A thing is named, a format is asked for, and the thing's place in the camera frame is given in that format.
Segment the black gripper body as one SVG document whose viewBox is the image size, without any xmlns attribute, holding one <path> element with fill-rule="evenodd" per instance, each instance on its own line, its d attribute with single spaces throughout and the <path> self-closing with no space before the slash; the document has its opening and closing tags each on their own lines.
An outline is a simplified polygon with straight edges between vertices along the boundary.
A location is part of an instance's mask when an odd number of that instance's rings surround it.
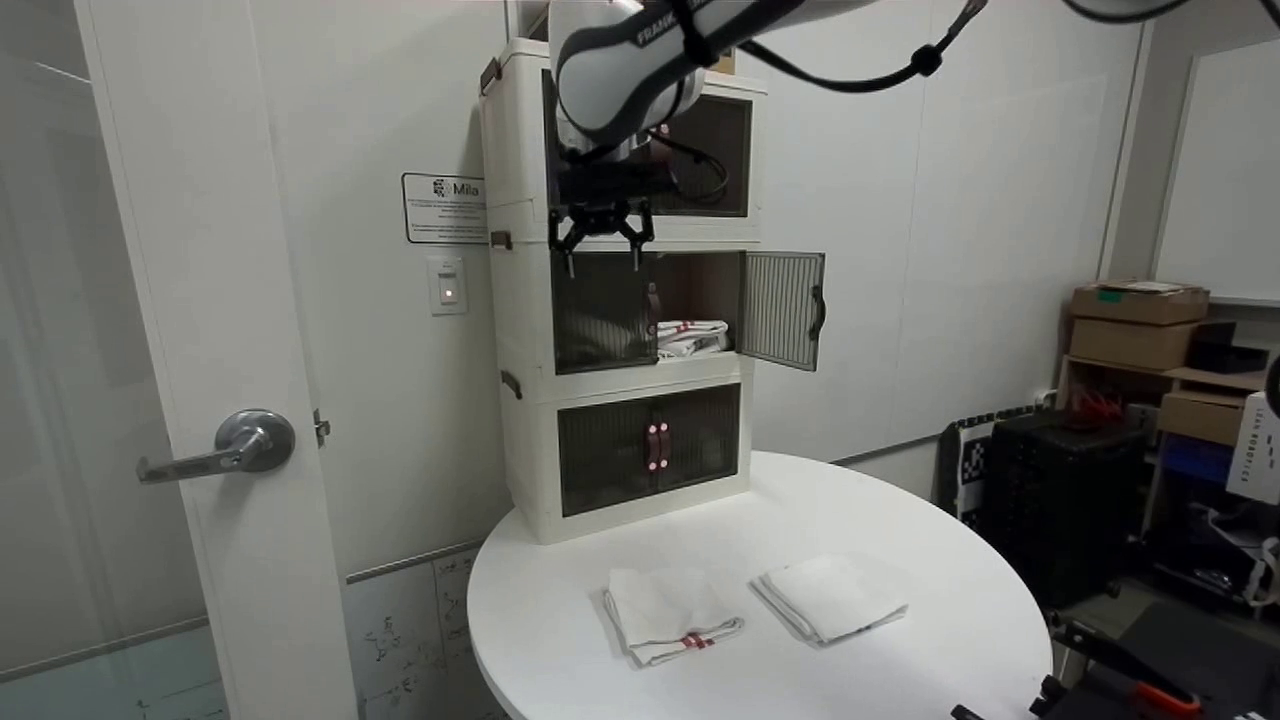
<svg viewBox="0 0 1280 720">
<path fill-rule="evenodd" d="M 626 214 L 649 204 L 653 188 L 653 163 L 561 155 L 561 212 L 578 221 L 579 241 L 620 235 Z"/>
</svg>

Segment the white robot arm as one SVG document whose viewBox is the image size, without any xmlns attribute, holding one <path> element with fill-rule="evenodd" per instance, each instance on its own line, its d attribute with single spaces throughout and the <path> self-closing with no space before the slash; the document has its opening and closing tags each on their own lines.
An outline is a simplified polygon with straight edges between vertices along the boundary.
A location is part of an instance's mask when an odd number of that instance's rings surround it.
<svg viewBox="0 0 1280 720">
<path fill-rule="evenodd" d="M 549 91 L 557 131 L 557 241 L 620 235 L 634 253 L 657 241 L 653 204 L 678 194 L 664 124 L 683 117 L 724 51 L 814 81 L 770 33 L 845 17 L 874 0 L 554 0 Z"/>
</svg>

